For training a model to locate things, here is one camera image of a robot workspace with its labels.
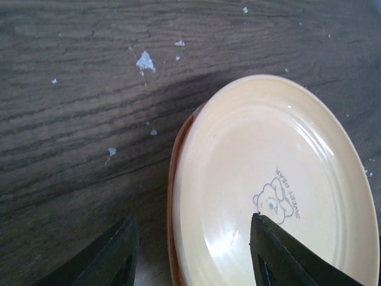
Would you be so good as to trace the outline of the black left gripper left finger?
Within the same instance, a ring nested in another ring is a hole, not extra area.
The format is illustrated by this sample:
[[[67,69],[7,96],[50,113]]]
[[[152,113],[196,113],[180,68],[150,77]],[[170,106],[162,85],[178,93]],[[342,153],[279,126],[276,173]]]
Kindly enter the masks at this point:
[[[112,227],[35,285],[133,285],[139,235],[132,217]]]

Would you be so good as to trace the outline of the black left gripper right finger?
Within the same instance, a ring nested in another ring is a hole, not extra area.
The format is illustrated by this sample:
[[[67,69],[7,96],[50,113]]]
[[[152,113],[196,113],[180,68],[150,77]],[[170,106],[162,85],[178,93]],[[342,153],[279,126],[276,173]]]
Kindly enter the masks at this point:
[[[250,252],[256,285],[368,285],[368,258],[338,219],[279,225],[253,213]]]

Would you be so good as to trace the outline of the cream orange plate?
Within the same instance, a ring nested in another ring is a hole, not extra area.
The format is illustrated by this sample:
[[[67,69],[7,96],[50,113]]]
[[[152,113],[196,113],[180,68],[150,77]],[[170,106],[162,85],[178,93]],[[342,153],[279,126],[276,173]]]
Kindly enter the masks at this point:
[[[257,212],[363,285],[379,282],[363,164],[333,113],[291,80],[243,77],[197,109],[176,137],[167,199],[174,285],[254,285]]]

